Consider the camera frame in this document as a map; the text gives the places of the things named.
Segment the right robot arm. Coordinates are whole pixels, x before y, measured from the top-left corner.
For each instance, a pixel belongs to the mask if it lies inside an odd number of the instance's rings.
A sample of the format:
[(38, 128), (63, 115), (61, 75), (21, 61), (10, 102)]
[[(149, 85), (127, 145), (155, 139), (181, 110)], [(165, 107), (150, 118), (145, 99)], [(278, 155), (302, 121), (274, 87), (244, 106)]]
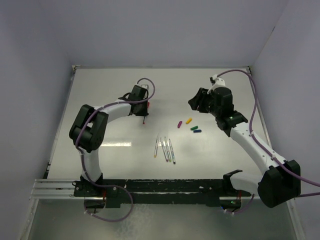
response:
[(261, 172), (260, 175), (242, 170), (226, 173), (222, 183), (226, 195), (245, 191), (259, 196), (267, 207), (273, 208), (301, 194), (300, 165), (295, 160), (286, 160), (261, 140), (246, 117), (234, 109), (229, 88), (201, 87), (188, 104), (193, 111), (212, 114), (218, 128), (245, 150)]

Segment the white pen purple end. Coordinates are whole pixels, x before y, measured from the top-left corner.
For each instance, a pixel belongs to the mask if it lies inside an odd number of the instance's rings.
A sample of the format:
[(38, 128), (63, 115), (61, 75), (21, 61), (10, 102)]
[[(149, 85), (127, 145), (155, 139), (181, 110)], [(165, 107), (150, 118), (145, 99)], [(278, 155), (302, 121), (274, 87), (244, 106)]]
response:
[(162, 151), (163, 151), (165, 160), (166, 160), (166, 162), (169, 162), (169, 158), (168, 158), (168, 156), (167, 156), (167, 151), (166, 151), (166, 148), (165, 148), (164, 141), (163, 141), (162, 137), (160, 137), (159, 139), (160, 139), (161, 148), (162, 148)]

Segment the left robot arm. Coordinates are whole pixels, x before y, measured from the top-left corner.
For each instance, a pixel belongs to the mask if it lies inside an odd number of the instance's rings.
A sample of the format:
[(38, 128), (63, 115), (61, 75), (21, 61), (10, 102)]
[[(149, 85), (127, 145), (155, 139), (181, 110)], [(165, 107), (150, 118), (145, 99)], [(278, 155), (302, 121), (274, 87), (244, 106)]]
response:
[(105, 106), (81, 106), (69, 131), (69, 138), (80, 154), (81, 180), (87, 181), (85, 190), (91, 196), (98, 196), (103, 191), (99, 148), (103, 143), (107, 124), (122, 117), (147, 116), (149, 97), (149, 89), (136, 84), (131, 92)]

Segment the purple pen cap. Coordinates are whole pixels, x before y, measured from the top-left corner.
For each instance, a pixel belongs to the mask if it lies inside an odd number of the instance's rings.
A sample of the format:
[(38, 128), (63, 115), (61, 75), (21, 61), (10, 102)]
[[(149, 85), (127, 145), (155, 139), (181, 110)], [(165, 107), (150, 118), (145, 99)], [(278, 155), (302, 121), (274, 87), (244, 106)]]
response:
[(182, 121), (179, 121), (179, 123), (178, 123), (178, 125), (177, 125), (177, 128), (180, 128), (181, 127), (181, 125), (182, 125)]

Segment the yellow pen cap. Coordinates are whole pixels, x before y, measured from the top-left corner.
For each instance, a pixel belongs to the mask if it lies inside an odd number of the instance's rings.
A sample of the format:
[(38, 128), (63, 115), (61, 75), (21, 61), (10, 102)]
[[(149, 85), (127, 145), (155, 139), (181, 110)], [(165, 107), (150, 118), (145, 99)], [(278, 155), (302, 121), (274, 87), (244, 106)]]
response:
[(189, 124), (192, 120), (193, 120), (192, 118), (189, 118), (185, 123)]

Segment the white pen yellow end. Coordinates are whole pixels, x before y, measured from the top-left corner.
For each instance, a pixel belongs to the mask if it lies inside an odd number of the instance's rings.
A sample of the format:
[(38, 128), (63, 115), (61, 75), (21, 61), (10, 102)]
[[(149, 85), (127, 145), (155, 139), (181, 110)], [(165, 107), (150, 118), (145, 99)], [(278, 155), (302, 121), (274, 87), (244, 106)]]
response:
[(160, 135), (158, 133), (155, 140), (155, 147), (154, 147), (154, 153), (153, 153), (154, 158), (156, 158), (158, 154), (159, 139), (160, 139)]

